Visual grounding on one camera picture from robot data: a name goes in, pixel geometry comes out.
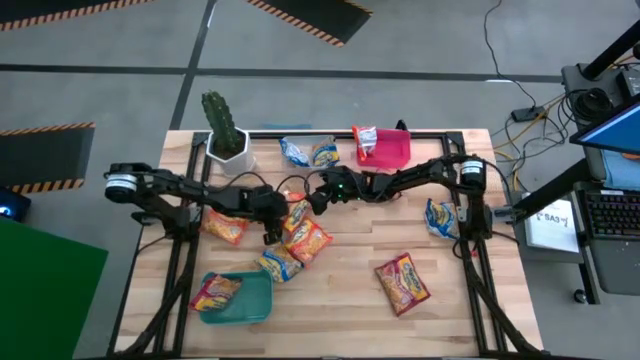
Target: keyboard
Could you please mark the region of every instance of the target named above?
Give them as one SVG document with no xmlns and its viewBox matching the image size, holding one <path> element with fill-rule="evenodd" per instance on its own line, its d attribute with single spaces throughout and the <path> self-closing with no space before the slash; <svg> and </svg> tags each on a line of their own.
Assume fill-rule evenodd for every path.
<svg viewBox="0 0 640 360">
<path fill-rule="evenodd" d="M 585 191 L 583 196 L 592 237 L 640 241 L 640 193 Z"/>
</svg>

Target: monitor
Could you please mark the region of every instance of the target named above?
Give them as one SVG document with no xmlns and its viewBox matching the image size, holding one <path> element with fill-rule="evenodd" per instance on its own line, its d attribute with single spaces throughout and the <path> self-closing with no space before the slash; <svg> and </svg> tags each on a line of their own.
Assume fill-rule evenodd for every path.
<svg viewBox="0 0 640 360">
<path fill-rule="evenodd" d="M 607 120 L 571 136 L 574 144 L 640 155 L 640 97 L 616 107 Z"/>
</svg>

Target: white pot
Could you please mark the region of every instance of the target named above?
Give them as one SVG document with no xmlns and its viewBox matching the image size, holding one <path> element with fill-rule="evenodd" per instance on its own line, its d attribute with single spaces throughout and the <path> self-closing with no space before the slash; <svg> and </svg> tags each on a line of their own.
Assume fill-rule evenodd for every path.
<svg viewBox="0 0 640 360">
<path fill-rule="evenodd" d="M 238 128 L 236 128 L 236 130 L 244 134 L 244 149 L 232 158 L 225 160 L 212 153 L 211 144 L 213 143 L 213 131 L 209 134 L 209 140 L 207 141 L 207 156 L 222 167 L 222 172 L 226 176 L 236 176 L 245 171 L 251 171 L 256 164 L 256 158 L 253 157 L 253 152 L 251 151 L 251 138 L 249 137 L 249 133 Z"/>
</svg>

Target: cactus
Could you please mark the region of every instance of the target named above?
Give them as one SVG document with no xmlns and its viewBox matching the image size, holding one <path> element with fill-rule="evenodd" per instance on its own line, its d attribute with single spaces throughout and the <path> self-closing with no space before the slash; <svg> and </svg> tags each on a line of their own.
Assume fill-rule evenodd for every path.
<svg viewBox="0 0 640 360">
<path fill-rule="evenodd" d="M 226 158 L 240 153 L 244 147 L 244 140 L 236 131 L 233 116 L 222 95 L 216 91 L 202 94 L 202 107 L 215 135 L 215 153 Z"/>
</svg>

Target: potted cactus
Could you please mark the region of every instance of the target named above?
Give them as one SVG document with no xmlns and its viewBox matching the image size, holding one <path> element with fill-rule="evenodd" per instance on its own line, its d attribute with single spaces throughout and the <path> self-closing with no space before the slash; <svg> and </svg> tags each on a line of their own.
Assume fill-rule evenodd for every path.
<svg viewBox="0 0 640 360">
<path fill-rule="evenodd" d="M 251 152 L 249 133 L 238 129 L 224 98 L 215 91 L 202 94 L 202 107 L 213 130 L 209 134 L 207 156 L 222 167 L 227 176 L 250 171 L 256 159 Z"/>
</svg>

